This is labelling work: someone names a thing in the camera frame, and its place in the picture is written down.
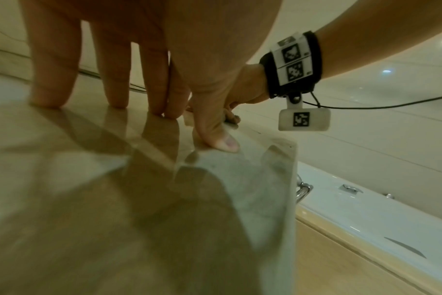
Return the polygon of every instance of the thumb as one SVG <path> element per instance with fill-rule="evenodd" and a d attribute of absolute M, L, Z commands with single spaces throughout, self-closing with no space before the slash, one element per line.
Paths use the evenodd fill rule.
<path fill-rule="evenodd" d="M 214 84 L 214 89 L 195 91 L 192 94 L 193 117 L 198 135 L 209 146 L 231 153 L 239 150 L 239 144 L 226 132 L 222 122 L 224 101 L 233 80 L 225 79 L 221 83 Z"/>

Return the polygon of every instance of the black and white square pattern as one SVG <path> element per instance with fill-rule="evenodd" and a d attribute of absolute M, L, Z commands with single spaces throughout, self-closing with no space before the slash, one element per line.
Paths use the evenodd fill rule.
<path fill-rule="evenodd" d="M 283 47 L 284 45 L 289 44 L 289 43 L 294 42 L 294 41 L 295 41 L 295 38 L 292 37 L 292 36 L 289 36 L 286 39 L 283 39 L 283 40 L 279 41 L 278 45 L 280 47 Z"/>
<path fill-rule="evenodd" d="M 284 63 L 290 63 L 291 61 L 301 58 L 299 44 L 292 44 L 289 47 L 283 48 L 281 50 L 284 58 Z"/>
<path fill-rule="evenodd" d="M 294 127 L 307 127 L 310 125 L 310 112 L 294 113 Z"/>
<path fill-rule="evenodd" d="M 288 81 L 291 82 L 304 76 L 304 65 L 302 64 L 302 61 L 299 61 L 287 66 L 286 71 L 288 74 Z"/>

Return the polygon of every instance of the black cable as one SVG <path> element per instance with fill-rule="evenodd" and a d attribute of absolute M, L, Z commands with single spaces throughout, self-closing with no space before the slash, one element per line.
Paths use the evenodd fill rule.
<path fill-rule="evenodd" d="M 313 94 L 313 92 L 311 92 L 311 95 L 317 101 L 317 104 L 304 102 L 305 104 L 309 104 L 309 105 L 313 105 L 313 106 L 317 106 L 317 107 L 330 108 L 330 109 L 338 109 L 338 110 L 378 110 L 378 109 L 385 109 L 385 108 L 396 108 L 396 107 L 408 106 L 408 105 L 413 105 L 413 104 L 423 104 L 423 103 L 433 102 L 433 101 L 437 101 L 437 100 L 442 99 L 442 96 L 440 96 L 440 97 L 435 97 L 435 98 L 424 99 L 421 101 L 411 102 L 411 103 L 407 103 L 407 104 L 396 104 L 396 105 L 388 105 L 388 106 L 372 106 L 372 107 L 338 107 L 338 106 L 321 105 L 318 102 L 318 99 L 315 97 L 315 94 Z"/>

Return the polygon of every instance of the fingernail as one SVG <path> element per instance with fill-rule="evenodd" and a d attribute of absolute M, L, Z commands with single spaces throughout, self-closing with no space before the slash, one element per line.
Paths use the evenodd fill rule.
<path fill-rule="evenodd" d="M 223 140 L 218 141 L 215 148 L 225 152 L 237 153 L 239 150 L 239 144 L 232 136 L 228 134 Z"/>

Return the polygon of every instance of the white wall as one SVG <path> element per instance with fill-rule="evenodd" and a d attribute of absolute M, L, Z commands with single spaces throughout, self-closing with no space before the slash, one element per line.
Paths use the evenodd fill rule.
<path fill-rule="evenodd" d="M 286 1 L 265 45 L 294 31 L 319 28 L 353 1 L 339 1 L 341 6 L 335 2 L 334 6 L 323 6 L 325 1 L 321 2 Z M 441 96 L 441 41 L 442 34 L 385 61 L 323 80 L 315 94 L 323 105 L 342 107 L 383 106 Z M 264 46 L 252 61 L 258 61 L 266 51 Z M 383 69 L 393 72 L 383 75 Z M 305 100 L 313 102 L 308 95 Z M 274 99 L 242 105 L 237 113 L 243 120 L 277 129 L 277 114 L 283 108 L 286 103 Z M 299 142 L 301 161 L 374 191 L 391 193 L 401 202 L 442 218 L 442 101 L 391 110 L 333 110 L 327 132 L 289 136 Z"/>

